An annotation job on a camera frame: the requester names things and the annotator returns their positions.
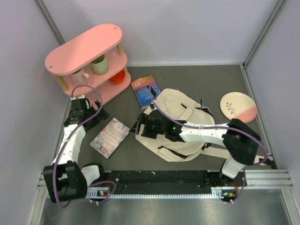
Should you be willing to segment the cream canvas backpack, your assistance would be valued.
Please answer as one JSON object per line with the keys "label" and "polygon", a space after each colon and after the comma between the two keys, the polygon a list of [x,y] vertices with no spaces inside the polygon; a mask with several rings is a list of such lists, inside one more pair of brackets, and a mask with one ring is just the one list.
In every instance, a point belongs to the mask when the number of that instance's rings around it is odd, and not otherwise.
{"label": "cream canvas backpack", "polygon": [[[163,90],[156,99],[151,99],[151,104],[143,112],[149,114],[158,109],[164,115],[174,120],[186,120],[196,124],[217,125],[211,111],[204,111],[203,105],[194,101],[184,93],[174,90]],[[187,162],[195,159],[203,153],[205,148],[212,143],[203,142],[171,142],[162,135],[156,139],[149,139],[141,135],[135,135],[135,139],[144,147],[156,154],[166,162]],[[264,163],[265,158],[255,157],[255,164]]]}

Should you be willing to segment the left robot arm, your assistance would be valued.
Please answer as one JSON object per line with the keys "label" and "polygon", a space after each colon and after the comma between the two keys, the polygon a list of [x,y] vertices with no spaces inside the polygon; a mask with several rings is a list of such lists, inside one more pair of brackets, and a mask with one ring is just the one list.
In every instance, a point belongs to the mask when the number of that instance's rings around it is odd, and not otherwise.
{"label": "left robot arm", "polygon": [[83,199],[92,185],[101,186],[107,180],[107,174],[100,163],[89,163],[81,169],[78,156],[82,141],[90,129],[108,118],[109,114],[102,109],[96,111],[84,96],[73,97],[71,108],[64,122],[64,136],[60,151],[51,165],[44,167],[48,194],[53,203],[55,197],[60,202]]}

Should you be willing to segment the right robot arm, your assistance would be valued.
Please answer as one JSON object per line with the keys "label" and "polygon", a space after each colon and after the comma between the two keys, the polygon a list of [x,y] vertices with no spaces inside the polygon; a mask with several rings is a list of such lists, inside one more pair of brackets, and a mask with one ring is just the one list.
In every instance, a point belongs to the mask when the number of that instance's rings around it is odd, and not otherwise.
{"label": "right robot arm", "polygon": [[212,143],[225,147],[229,157],[223,163],[219,181],[231,185],[240,170],[255,163],[261,137],[239,119],[219,125],[196,124],[186,120],[174,120],[158,109],[149,114],[139,113],[130,133],[149,139],[162,135],[171,142]]}

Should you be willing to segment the floral cover book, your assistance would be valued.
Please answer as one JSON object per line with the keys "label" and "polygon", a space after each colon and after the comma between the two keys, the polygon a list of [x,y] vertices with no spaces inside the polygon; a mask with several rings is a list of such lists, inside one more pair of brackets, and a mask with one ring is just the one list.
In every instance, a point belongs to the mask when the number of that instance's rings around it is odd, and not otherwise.
{"label": "floral cover book", "polygon": [[113,118],[92,140],[90,146],[100,155],[109,159],[129,134],[129,128]]}

